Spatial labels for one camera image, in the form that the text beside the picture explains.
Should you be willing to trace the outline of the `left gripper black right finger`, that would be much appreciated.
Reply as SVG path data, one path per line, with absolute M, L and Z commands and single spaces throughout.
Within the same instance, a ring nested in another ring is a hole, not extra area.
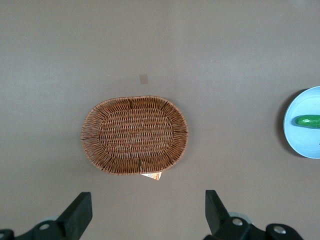
M 229 212 L 215 190 L 205 191 L 205 217 L 211 234 L 206 240 L 301 240 L 292 227 L 271 223 L 265 230 L 257 228 L 244 214 Z

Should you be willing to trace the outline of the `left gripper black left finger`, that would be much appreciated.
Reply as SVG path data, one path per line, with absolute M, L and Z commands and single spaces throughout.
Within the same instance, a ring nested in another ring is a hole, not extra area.
M 93 218 L 92 195 L 81 192 L 56 219 L 43 220 L 24 234 L 16 236 L 2 229 L 2 240 L 79 240 Z

